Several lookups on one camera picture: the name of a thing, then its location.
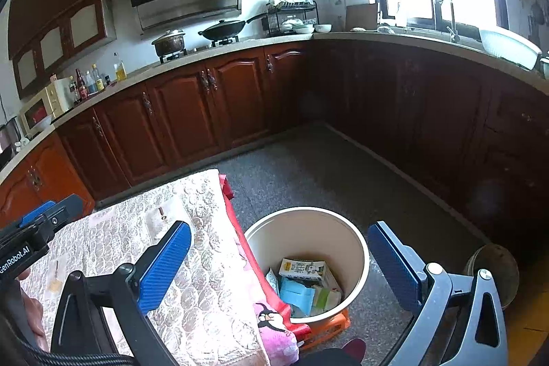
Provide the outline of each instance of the white basin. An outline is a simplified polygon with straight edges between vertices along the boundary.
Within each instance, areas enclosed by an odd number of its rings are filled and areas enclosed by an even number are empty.
[[[501,27],[479,28],[484,50],[496,58],[504,58],[532,70],[541,50],[528,39]]]

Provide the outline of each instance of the microwave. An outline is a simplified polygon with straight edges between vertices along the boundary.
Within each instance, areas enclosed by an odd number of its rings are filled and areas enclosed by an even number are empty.
[[[70,78],[56,79],[27,101],[19,114],[27,137],[34,137],[40,132],[36,125],[42,119],[51,115],[51,120],[54,120],[72,109],[69,85]]]

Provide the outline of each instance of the red fabric trim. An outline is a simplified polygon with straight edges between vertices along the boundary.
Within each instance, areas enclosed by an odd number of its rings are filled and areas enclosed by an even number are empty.
[[[229,202],[229,199],[231,199],[234,196],[234,194],[231,190],[231,187],[229,186],[229,182],[227,181],[227,176],[224,174],[220,174],[219,181],[221,184],[221,190],[223,191],[223,198],[225,199],[225,208],[227,209],[227,215],[229,217],[229,220],[231,221],[231,224],[234,227],[234,230],[237,232],[238,240],[240,241],[242,248],[244,250],[244,253],[248,258],[248,262],[251,265],[255,275],[257,276],[257,279],[259,279],[259,283],[261,284],[261,289],[263,290],[263,293],[267,298],[267,303],[274,310],[278,311],[280,315],[282,315],[282,318],[284,319],[284,325],[289,331],[294,333],[297,340],[298,341],[304,340],[307,337],[307,335],[311,334],[311,328],[306,324],[293,324],[290,321],[290,313],[291,313],[290,306],[285,302],[283,302],[278,297],[278,295],[273,290],[271,285],[265,279],[265,276],[263,275],[263,272],[259,268],[259,265],[255,260],[254,254],[252,253],[250,246],[248,245],[248,241],[246,241],[246,238],[244,237],[244,232],[242,231],[242,228],[237,221],[237,217],[234,214],[233,206]],[[225,194],[226,188],[228,188],[228,191],[230,192],[231,197]]]

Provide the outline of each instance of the pot lid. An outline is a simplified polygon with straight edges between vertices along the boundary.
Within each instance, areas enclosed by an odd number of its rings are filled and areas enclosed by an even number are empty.
[[[168,30],[166,33],[160,36],[160,38],[155,39],[152,42],[152,45],[158,44],[159,42],[164,41],[165,39],[168,39],[168,38],[174,38],[175,36],[183,36],[183,35],[185,35],[183,30]]]
[[[223,27],[224,25],[231,25],[231,24],[236,24],[236,23],[241,23],[241,22],[245,22],[245,21],[239,21],[239,20],[225,21],[225,20],[221,19],[219,21],[219,24],[214,24],[211,27],[208,27],[204,31],[207,32],[207,31],[210,31],[210,30],[215,30],[216,28]]]

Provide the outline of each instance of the gas burner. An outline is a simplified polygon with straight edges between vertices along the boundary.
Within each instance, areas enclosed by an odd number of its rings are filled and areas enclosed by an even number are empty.
[[[211,46],[216,47],[218,45],[227,45],[227,44],[232,44],[237,42],[238,42],[238,36],[235,36],[234,38],[226,38],[221,41],[212,41]]]
[[[176,59],[178,59],[179,57],[181,57],[181,54],[183,54],[184,56],[186,56],[186,55],[187,55],[187,49],[183,49],[183,51],[173,53],[173,54],[171,54],[171,55],[169,55],[169,56],[166,56],[166,55],[161,56],[161,57],[160,57],[160,64],[164,64],[164,62],[165,62],[165,61],[164,61],[164,58],[166,58],[166,61],[173,61],[173,60],[176,60]]]

